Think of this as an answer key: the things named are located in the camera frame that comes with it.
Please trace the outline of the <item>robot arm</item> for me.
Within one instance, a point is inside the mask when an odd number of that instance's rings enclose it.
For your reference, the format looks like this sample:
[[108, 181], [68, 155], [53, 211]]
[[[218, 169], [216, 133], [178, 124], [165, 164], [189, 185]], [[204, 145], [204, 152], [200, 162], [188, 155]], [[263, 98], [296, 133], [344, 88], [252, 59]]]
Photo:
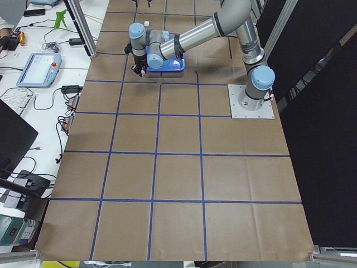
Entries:
[[182, 59], [186, 51], [213, 38], [236, 34], [248, 76], [238, 102], [248, 111], [257, 111], [267, 101], [265, 96], [276, 76], [267, 65], [266, 55], [259, 44], [250, 16], [251, 9], [250, 1], [221, 1], [220, 9], [211, 18], [172, 39], [164, 30], [147, 29], [135, 22], [129, 27], [129, 43], [124, 52], [133, 55], [132, 70], [144, 76], [148, 68], [159, 69], [172, 57]]

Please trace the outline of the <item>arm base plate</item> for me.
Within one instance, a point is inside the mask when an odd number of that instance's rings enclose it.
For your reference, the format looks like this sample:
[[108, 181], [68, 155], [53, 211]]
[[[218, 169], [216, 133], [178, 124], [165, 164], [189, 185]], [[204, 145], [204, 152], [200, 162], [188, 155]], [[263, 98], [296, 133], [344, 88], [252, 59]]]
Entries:
[[233, 119], [275, 119], [269, 92], [254, 100], [245, 92], [246, 85], [228, 84], [231, 117]]

